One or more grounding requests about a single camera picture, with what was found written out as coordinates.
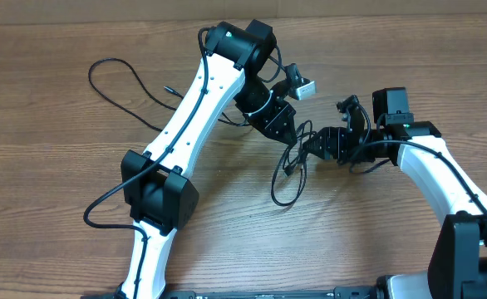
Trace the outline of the black cable white tag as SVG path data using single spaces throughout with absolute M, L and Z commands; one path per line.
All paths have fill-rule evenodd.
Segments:
M 303 149 L 303 140 L 312 137 L 312 133 L 301 133 L 295 145 L 289 145 L 281 154 L 280 159 L 273 171 L 271 180 L 270 195 L 272 201 L 279 207 L 286 208 L 293 206 L 302 195 L 307 183 L 307 156 L 308 153 Z M 295 195 L 289 201 L 279 200 L 276 196 L 276 183 L 278 177 L 283 182 L 288 182 L 295 174 L 298 174 L 298 185 Z

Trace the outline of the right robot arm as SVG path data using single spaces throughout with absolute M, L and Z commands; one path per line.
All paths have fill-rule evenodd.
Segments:
M 487 195 L 458 165 L 442 134 L 416 121 L 403 87 L 372 94 L 368 115 L 356 96 L 337 103 L 344 127 L 327 127 L 303 143 L 339 164 L 393 163 L 421 191 L 440 223 L 428 268 L 379 277 L 373 287 L 337 287 L 335 298 L 487 298 Z

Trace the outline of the black cable silver plug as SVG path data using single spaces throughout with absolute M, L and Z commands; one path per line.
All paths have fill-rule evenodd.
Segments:
M 105 74 L 101 73 L 101 77 L 99 77 L 96 73 L 96 69 L 106 63 L 114 66 L 121 64 L 117 75 L 120 73 L 125 74 L 125 72 L 128 71 L 130 73 L 130 79 L 126 83 L 116 83 L 114 85 L 112 85 L 111 82 L 104 82 L 103 79 Z M 156 123 L 150 123 L 148 120 L 144 119 L 146 113 L 141 112 L 140 108 L 147 107 L 150 109 L 153 105 L 157 105 L 160 109 L 167 110 L 169 115 L 174 113 L 177 109 L 175 105 L 165 103 L 153 96 L 134 67 L 128 61 L 123 59 L 106 57 L 97 60 L 88 68 L 86 76 L 88 85 L 101 99 L 124 111 L 130 117 L 137 119 L 140 123 L 155 132 L 161 132 L 163 129 L 160 126 L 157 126 Z M 126 94 L 127 90 L 118 91 L 119 87 L 125 87 L 127 83 L 136 84 L 140 88 L 140 91 L 133 91 L 131 95 Z

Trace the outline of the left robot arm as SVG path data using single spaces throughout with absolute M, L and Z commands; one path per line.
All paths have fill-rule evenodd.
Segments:
M 159 298 L 164 292 L 171 244 L 199 201 L 190 178 L 230 101 L 265 137 L 286 145 L 296 141 L 284 90 L 267 88 L 258 76 L 277 48 L 272 27 L 258 20 L 244 29 L 220 22 L 200 30 L 198 38 L 202 57 L 184 99 L 142 153 L 130 150 L 121 161 L 135 242 L 120 298 Z

